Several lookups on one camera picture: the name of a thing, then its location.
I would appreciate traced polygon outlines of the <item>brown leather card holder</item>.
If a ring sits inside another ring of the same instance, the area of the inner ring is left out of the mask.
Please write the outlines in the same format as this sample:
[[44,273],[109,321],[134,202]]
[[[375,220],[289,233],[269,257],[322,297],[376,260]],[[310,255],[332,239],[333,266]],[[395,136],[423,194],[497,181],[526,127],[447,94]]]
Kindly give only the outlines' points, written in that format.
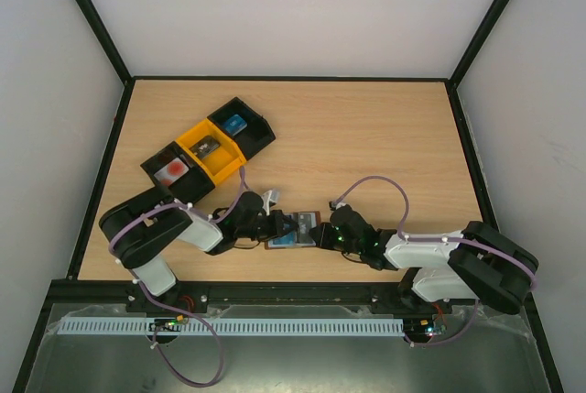
[[309,235],[309,231],[320,224],[320,213],[297,212],[286,213],[286,216],[297,223],[297,228],[282,237],[267,241],[265,243],[265,249],[278,250],[314,247],[316,243]]

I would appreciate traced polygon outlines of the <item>white red card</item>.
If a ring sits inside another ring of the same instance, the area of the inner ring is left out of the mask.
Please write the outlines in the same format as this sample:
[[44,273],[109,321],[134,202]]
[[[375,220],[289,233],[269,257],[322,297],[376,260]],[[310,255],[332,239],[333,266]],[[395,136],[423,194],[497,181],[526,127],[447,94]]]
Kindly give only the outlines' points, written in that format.
[[180,158],[172,159],[168,164],[154,173],[155,179],[166,187],[189,172],[189,167]]

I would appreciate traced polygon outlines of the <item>blue vip card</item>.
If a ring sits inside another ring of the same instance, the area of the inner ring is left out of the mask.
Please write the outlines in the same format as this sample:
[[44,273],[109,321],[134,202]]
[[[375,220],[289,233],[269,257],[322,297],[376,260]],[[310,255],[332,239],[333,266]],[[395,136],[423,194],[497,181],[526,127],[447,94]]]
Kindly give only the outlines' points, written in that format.
[[297,245],[297,234],[289,233],[279,238],[267,242],[268,248],[294,247]]

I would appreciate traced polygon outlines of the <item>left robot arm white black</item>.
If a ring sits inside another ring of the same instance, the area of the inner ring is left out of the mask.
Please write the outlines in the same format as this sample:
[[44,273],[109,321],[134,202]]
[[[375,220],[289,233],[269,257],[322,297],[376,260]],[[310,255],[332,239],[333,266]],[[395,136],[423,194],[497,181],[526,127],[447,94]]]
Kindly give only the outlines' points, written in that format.
[[204,214],[192,203],[152,188],[107,211],[99,227],[116,262],[150,295],[160,297],[177,284],[162,256],[176,240],[214,256],[234,248],[239,239],[264,243],[296,232],[295,218],[275,210],[274,204],[272,191],[242,190],[230,206]]

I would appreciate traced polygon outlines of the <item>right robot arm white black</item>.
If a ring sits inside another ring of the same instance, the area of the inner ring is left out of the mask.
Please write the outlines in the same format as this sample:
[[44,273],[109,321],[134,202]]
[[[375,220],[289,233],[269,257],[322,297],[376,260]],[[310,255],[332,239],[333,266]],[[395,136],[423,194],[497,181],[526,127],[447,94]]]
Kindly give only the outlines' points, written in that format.
[[441,300],[478,300],[516,315],[536,286],[539,262],[490,225],[471,221],[460,231],[413,235],[374,229],[349,205],[309,230],[317,247],[357,256],[382,271],[403,269],[401,305],[421,311]]

